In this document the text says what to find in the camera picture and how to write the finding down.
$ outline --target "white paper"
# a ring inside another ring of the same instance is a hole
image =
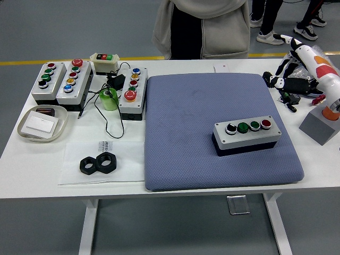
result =
[[[41,132],[45,132],[45,133],[51,133],[53,125],[54,125],[53,121],[48,121],[43,118],[38,118],[35,116],[31,116],[26,121],[26,127],[30,129],[35,129]]]
[[[99,171],[83,174],[80,161],[86,157],[96,158],[108,151],[116,156],[117,168],[109,174]],[[59,185],[90,184],[105,182],[144,181],[144,142],[82,142],[67,143]]]

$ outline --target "table leg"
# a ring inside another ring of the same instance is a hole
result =
[[[92,250],[92,242],[94,239],[98,199],[83,200],[86,205],[86,213],[81,234],[79,255],[90,255]]]
[[[274,231],[278,251],[280,255],[292,255],[292,249],[276,203],[276,199],[281,196],[281,194],[282,193],[264,193],[263,197],[267,206],[271,227]]]

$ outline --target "black pants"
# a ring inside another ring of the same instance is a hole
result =
[[[319,10],[321,9],[322,4],[325,0],[311,0],[307,11],[303,17],[303,20],[300,22],[299,25],[303,27],[307,27],[309,23],[312,21],[312,19],[318,15]]]
[[[273,30],[277,13],[281,8],[283,0],[253,0],[252,3],[252,20],[259,20],[263,16],[261,32],[267,35]]]
[[[180,11],[176,5],[171,20],[171,59],[199,60],[202,50],[202,20]]]

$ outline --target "paper sheet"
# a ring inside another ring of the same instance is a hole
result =
[[[91,175],[83,174],[79,170],[82,159],[95,159],[104,151],[116,156],[116,170],[109,174],[96,171]],[[102,141],[66,144],[58,185],[141,181],[144,181],[144,142]]]

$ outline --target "yellow floor line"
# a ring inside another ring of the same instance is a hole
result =
[[[340,55],[340,52],[324,52],[325,55]],[[263,57],[284,57],[287,53],[250,53],[250,58],[263,58]],[[121,57],[121,61],[133,61],[133,60],[163,60],[163,56],[148,56],[148,57]],[[42,65],[46,62],[63,62],[63,61],[72,61],[72,59],[50,59],[50,60],[33,60],[33,61],[7,61],[0,62],[0,66],[2,65]]]

